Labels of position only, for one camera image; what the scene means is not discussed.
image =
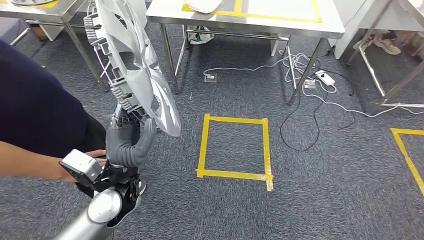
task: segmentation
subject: white object on table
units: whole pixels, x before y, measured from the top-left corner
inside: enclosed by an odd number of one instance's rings
[[[221,4],[222,0],[187,0],[188,6],[204,14],[210,14]]]

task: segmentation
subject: yellow tape outline on table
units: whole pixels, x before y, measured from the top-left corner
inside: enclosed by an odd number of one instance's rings
[[[409,170],[412,173],[413,178],[415,179],[416,184],[419,187],[419,190],[421,191],[422,196],[424,197],[424,183],[423,179],[420,176],[420,173],[418,173],[417,168],[415,167],[414,163],[412,162],[407,149],[404,145],[404,142],[402,142],[401,136],[399,134],[410,134],[410,135],[422,135],[424,136],[424,130],[414,130],[414,129],[401,129],[401,128],[390,128],[391,133],[393,134],[394,140],[396,141],[397,146],[400,149],[400,152],[402,153],[403,157],[405,158],[405,162],[409,167]]]
[[[208,145],[210,121],[262,125],[263,165],[265,168],[265,174],[205,169],[206,148]],[[274,189],[274,184],[273,184],[273,175],[271,172],[270,137],[268,133],[268,118],[251,119],[251,118],[237,118],[237,117],[225,117],[225,116],[211,116],[209,113],[206,113],[203,119],[203,130],[201,134],[199,163],[198,163],[196,172],[197,172],[198,178],[203,178],[203,176],[211,176],[211,177],[266,181],[266,190],[272,191]]]
[[[242,12],[243,0],[234,0],[234,11],[215,10],[211,14],[233,16],[233,17],[283,20],[283,21],[303,22],[303,23],[313,23],[313,24],[322,23],[323,19],[321,18],[321,15],[320,15],[320,10],[318,8],[317,0],[310,0],[310,3],[313,7],[313,11],[315,12],[315,18],[270,16],[270,15],[263,15],[263,14],[245,13],[245,12]],[[187,3],[184,3],[182,5],[181,10],[184,12],[195,12],[193,9],[189,7]]]
[[[30,7],[53,8],[53,6],[58,3],[58,1],[59,0],[51,1],[51,2],[48,2],[48,3],[44,3],[44,4],[32,5],[32,6],[24,6],[24,5],[22,5],[22,6],[19,6],[19,7],[26,7],[26,8],[30,8]],[[13,3],[10,3],[7,0],[0,0],[0,4],[13,4]]]

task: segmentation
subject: metal frame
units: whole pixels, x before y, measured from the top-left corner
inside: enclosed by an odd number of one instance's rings
[[[165,23],[159,23],[159,25],[160,25],[160,32],[162,35],[163,47],[165,49],[165,53],[167,56],[167,63],[169,65],[169,70],[171,73],[169,82],[172,85],[172,89],[175,93],[179,92],[177,78],[178,78],[178,73],[180,72],[181,61],[183,60],[184,51],[190,45],[188,33],[214,34],[214,35],[229,36],[229,37],[283,41],[287,43],[285,45],[282,57],[284,58],[286,52],[288,53],[288,55],[291,54],[290,43],[292,42],[292,37],[293,37],[292,35],[290,35],[289,37],[282,37],[282,36],[267,36],[267,35],[256,35],[256,34],[246,34],[246,33],[232,33],[232,32],[223,32],[223,31],[195,30],[195,29],[187,29],[187,25],[183,25],[182,31],[183,31],[184,40],[182,41],[182,47],[181,47],[181,51],[179,52],[178,62],[176,64],[176,67],[174,67],[174,62],[173,62],[173,58],[171,54],[171,48],[170,48],[170,43],[168,39],[166,25]],[[319,40],[319,43],[316,46],[315,51],[312,54],[312,57],[310,58],[309,64],[307,65],[305,72],[303,73],[302,78],[300,79],[300,82],[297,85],[295,80],[295,71],[293,68],[293,62],[290,57],[288,58],[289,68],[290,68],[289,70],[290,70],[292,81],[293,81],[293,95],[290,98],[289,105],[293,104],[293,102],[296,99],[296,96],[300,93],[300,90],[302,89],[302,85],[305,83],[305,80],[307,79],[307,76],[309,75],[309,72],[312,69],[315,61],[317,60],[318,54],[320,53],[320,50],[322,46],[325,44],[325,42],[326,42],[326,38],[321,38]]]
[[[412,104],[412,103],[388,103],[388,101],[396,94],[398,93],[407,83],[409,83],[416,75],[418,75],[422,70],[424,70],[424,61],[422,61],[414,70],[412,70],[410,73],[408,73],[406,76],[404,76],[402,78],[402,80],[400,80],[400,82],[394,86],[390,91],[388,91],[387,93],[385,92],[385,90],[383,89],[382,84],[380,83],[379,79],[377,78],[373,67],[370,64],[370,61],[368,61],[368,58],[365,54],[365,51],[363,50],[363,46],[365,41],[368,39],[368,37],[371,35],[371,33],[373,32],[373,30],[376,28],[377,24],[379,23],[379,21],[381,20],[381,18],[384,16],[384,14],[386,13],[387,9],[389,8],[390,4],[393,2],[394,0],[388,0],[386,5],[384,6],[384,8],[382,9],[382,11],[379,13],[379,15],[377,16],[377,18],[375,19],[375,21],[372,23],[371,27],[368,29],[368,31],[366,32],[366,34],[363,36],[362,40],[360,41],[359,47],[355,50],[355,52],[353,52],[353,54],[350,56],[349,61],[347,62],[347,66],[350,66],[353,59],[355,58],[355,56],[357,55],[357,53],[359,52],[360,55],[362,56],[363,61],[365,62],[366,67],[368,68],[369,73],[371,74],[372,80],[374,81],[375,86],[378,89],[378,92],[381,95],[381,99],[375,103],[374,106],[372,106],[372,108],[367,111],[368,114],[372,114],[375,111],[377,111],[380,107],[395,107],[395,106],[399,106],[399,107],[407,107],[407,108],[424,108],[424,104]]]
[[[94,75],[94,79],[96,82],[100,85],[101,89],[105,92],[109,91],[109,89],[106,87],[105,83],[102,81],[102,79],[99,77],[99,74],[97,73],[96,67],[94,63],[91,61],[87,51],[84,49],[83,44],[81,43],[80,39],[78,38],[77,34],[73,30],[73,28],[84,28],[84,25],[74,25],[70,24],[69,22],[64,23],[56,23],[56,22],[43,22],[43,21],[36,21],[36,20],[25,20],[26,24],[38,24],[38,25],[47,25],[47,26],[60,26],[64,27],[69,34],[70,38],[72,39],[73,43],[75,44],[76,48],[78,49],[79,53],[81,54],[82,58],[84,59],[85,63],[87,64],[88,68],[90,69],[91,73]],[[19,34],[10,45],[15,46],[17,43],[19,43],[25,35],[27,35],[31,31],[30,27],[27,27],[21,34]]]

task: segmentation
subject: sneaker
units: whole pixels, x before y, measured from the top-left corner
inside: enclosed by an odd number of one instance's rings
[[[386,53],[390,54],[390,55],[398,55],[401,53],[401,50],[396,46],[395,44],[395,39],[383,39],[382,36],[378,36],[375,41],[374,44],[379,47],[382,48]]]
[[[362,50],[365,51],[371,44],[373,44],[374,39],[376,38],[375,34],[369,35],[369,37],[366,39],[366,41],[363,43]],[[359,47],[359,44],[361,43],[362,39],[359,40],[355,45],[353,45],[353,49],[357,50]]]
[[[138,182],[138,190],[140,191],[140,195],[142,195],[146,190],[147,184],[146,180],[140,178]]]

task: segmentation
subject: human hand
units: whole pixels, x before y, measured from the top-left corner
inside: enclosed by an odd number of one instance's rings
[[[88,151],[85,154],[87,154],[88,156],[95,159],[95,158],[100,157],[100,156],[105,156],[106,150],[98,149],[98,150],[94,150],[94,151]]]

